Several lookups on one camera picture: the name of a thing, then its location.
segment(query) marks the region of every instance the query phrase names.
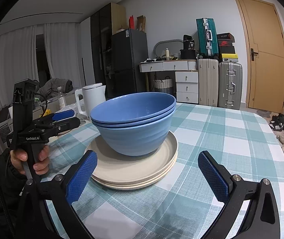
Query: desk drawer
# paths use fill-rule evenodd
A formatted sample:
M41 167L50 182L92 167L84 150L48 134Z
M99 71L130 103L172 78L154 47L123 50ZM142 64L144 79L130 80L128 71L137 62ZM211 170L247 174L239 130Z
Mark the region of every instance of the desk drawer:
M177 82L177 92L196 92L198 93L198 83L195 82Z
M176 82L198 82L198 72L175 72Z
M178 102L198 103L198 93L195 92L177 92L176 100Z
M163 62L140 65L140 72L154 72L154 71L163 71Z
M164 71L174 71L174 70L188 70L187 61L167 61L163 62Z

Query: white desk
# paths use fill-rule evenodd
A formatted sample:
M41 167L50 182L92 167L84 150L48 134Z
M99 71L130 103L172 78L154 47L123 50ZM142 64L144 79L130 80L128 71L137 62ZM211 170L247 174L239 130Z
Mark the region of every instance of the white desk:
M196 60L171 60L140 64L140 72L145 72L146 89L149 91L149 72L175 71L176 100L198 103L198 72Z

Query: refrigerator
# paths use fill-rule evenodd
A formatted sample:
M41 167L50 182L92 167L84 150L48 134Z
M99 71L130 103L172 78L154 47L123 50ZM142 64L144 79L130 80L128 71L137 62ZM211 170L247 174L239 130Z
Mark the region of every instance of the refrigerator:
M139 64L148 58L146 33L131 28L116 33L112 50L113 96L145 92L145 73Z

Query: silver suitcase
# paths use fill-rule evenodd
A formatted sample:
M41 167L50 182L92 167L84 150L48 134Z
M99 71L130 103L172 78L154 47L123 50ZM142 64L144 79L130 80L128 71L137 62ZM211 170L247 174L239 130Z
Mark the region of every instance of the silver suitcase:
M217 107L219 90L218 68L218 60L198 60L198 104Z
M221 62L219 76L219 107L239 110L243 79L242 65L234 62Z

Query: checkered tablecloth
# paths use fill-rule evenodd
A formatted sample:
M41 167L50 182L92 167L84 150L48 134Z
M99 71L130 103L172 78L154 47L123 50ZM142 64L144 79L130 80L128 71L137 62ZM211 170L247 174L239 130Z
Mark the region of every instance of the checkered tablecloth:
M271 181L284 238L284 155L266 121L253 113L178 104L172 126L179 142L177 162L159 182L135 191L111 190L92 179L72 206L92 235L112 239L201 238L223 207L197 165L207 150L231 174L244 180ZM50 172L44 180L65 173L98 136L91 123L50 144ZM48 204L60 235L67 235L53 204ZM244 218L244 202L228 238Z

